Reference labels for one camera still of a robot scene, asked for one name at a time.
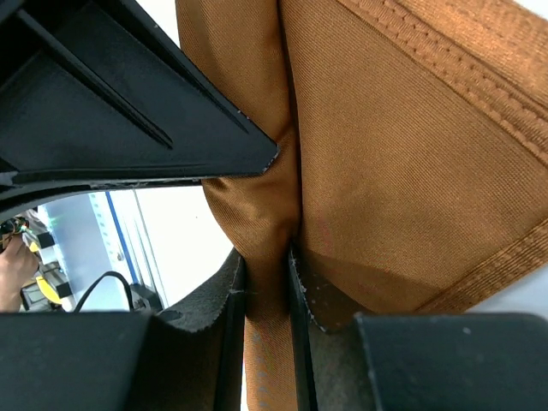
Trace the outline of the brown cloth napkin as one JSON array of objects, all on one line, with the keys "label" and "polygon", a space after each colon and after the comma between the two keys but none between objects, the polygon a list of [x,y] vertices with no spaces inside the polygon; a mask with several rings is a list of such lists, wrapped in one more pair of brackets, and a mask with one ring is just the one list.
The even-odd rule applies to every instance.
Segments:
[{"label": "brown cloth napkin", "polygon": [[183,51],[278,145],[206,181],[247,263],[252,410],[297,407],[285,256],[372,313],[547,265],[547,20],[514,1],[179,1]]}]

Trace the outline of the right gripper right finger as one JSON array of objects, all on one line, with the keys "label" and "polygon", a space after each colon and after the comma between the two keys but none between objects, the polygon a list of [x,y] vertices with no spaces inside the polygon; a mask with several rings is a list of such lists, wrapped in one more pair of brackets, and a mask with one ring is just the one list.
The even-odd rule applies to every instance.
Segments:
[{"label": "right gripper right finger", "polygon": [[545,319],[372,315],[287,259],[298,409],[546,409]]}]

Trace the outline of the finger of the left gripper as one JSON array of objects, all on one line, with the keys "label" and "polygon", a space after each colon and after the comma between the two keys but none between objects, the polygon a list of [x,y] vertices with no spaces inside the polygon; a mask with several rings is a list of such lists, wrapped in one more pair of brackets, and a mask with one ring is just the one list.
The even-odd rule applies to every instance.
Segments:
[{"label": "finger of the left gripper", "polygon": [[137,2],[2,2],[2,217],[256,176],[278,153]]}]

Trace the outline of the person's bare hand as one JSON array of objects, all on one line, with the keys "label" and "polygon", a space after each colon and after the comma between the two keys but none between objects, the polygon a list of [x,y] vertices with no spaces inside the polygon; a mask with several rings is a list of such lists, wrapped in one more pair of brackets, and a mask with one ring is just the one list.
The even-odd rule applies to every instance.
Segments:
[{"label": "person's bare hand", "polygon": [[20,239],[13,238],[1,253],[1,311],[18,312],[21,289],[39,268],[37,256]]}]

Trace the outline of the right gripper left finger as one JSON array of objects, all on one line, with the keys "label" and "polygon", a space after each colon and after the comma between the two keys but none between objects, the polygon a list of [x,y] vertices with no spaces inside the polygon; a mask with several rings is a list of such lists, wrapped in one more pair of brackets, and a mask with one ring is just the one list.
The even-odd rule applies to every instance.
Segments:
[{"label": "right gripper left finger", "polygon": [[231,252],[158,314],[3,314],[2,409],[239,409],[245,276]]}]

